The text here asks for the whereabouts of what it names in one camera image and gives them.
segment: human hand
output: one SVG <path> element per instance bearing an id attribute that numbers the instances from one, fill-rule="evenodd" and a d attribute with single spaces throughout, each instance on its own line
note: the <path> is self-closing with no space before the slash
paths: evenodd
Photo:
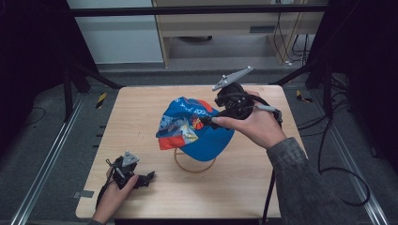
<path id="1" fill-rule="evenodd" d="M 109 184 L 100 199 L 92 219 L 105 224 L 127 199 L 137 180 L 138 175 L 134 175 L 122 189 L 119 189 L 116 182 Z"/>
<path id="2" fill-rule="evenodd" d="M 257 92 L 246 92 L 250 95 L 260 97 Z M 260 105 L 260 103 L 255 101 L 254 105 Z M 252 142 L 266 149 L 286 139 L 286 135 L 283 133 L 273 114 L 257 108 L 254 108 L 251 115 L 245 120 L 221 116 L 212 117 L 211 121 L 219 126 L 239 131 L 252 140 Z"/>

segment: gray sleeve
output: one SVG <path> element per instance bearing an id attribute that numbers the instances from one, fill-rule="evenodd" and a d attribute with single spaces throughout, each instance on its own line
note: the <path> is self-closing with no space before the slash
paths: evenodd
<path id="1" fill-rule="evenodd" d="M 88 221 L 87 225 L 103 225 L 103 224 L 97 222 L 96 220 L 91 219 L 90 221 Z"/>
<path id="2" fill-rule="evenodd" d="M 349 206 L 310 167 L 296 139 L 276 144 L 267 154 L 275 171 L 283 224 L 356 224 Z"/>

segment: round stand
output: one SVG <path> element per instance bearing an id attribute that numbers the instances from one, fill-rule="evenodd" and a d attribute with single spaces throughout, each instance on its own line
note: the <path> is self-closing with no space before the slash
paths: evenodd
<path id="1" fill-rule="evenodd" d="M 214 158 L 214 159 L 211 161 L 210 165 L 208 165 L 208 166 L 207 166 L 206 168 L 204 168 L 203 170 L 194 171 L 194 170 L 189 170 L 189 169 L 187 169 L 187 168 L 184 168 L 184 167 L 178 162 L 178 160 L 176 159 L 176 155 L 186 155 L 186 154 L 183 153 L 183 152 L 178 153 L 178 152 L 176 151 L 176 149 L 175 149 L 175 152 L 174 152 L 176 165 L 177 165 L 179 168 L 181 168 L 183 171 L 186 171 L 186 172 L 189 172 L 189 173 L 201 173 L 201 172 L 205 172 L 205 171 L 207 171 L 208 169 L 210 169 L 210 167 L 212 167 L 212 166 L 214 165 L 214 162 L 216 161 L 216 158 Z"/>

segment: table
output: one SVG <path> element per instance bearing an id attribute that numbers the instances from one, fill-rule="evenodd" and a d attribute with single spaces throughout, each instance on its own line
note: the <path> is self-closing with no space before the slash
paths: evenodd
<path id="1" fill-rule="evenodd" d="M 283 89 L 277 85 L 243 87 L 260 93 L 270 105 L 281 110 L 284 132 L 288 137 L 296 137 L 303 147 Z M 97 196 L 109 168 L 105 160 L 113 161 L 130 151 L 140 159 L 136 173 L 155 171 L 156 176 L 149 187 L 131 193 L 115 218 L 261 218 L 272 171 L 265 149 L 235 132 L 209 170 L 190 173 L 177 166 L 174 150 L 160 150 L 155 137 L 161 116 L 172 100 L 197 98 L 222 110 L 214 102 L 216 94 L 206 85 L 122 88 L 84 187 L 94 191 L 94 196 L 80 199 L 77 217 L 91 218 L 95 212 Z M 183 156 L 178 161 L 203 163 Z M 274 191 L 268 217 L 280 216 Z"/>

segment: blue cap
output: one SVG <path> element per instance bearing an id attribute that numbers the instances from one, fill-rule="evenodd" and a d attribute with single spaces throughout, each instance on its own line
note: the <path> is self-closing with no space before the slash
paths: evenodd
<path id="1" fill-rule="evenodd" d="M 232 129 L 213 129 L 200 121 L 200 117 L 217 113 L 203 100 L 185 97 L 173 100 L 161 117 L 159 131 L 156 133 L 161 150 L 180 148 L 196 160 L 212 160 L 234 135 Z"/>

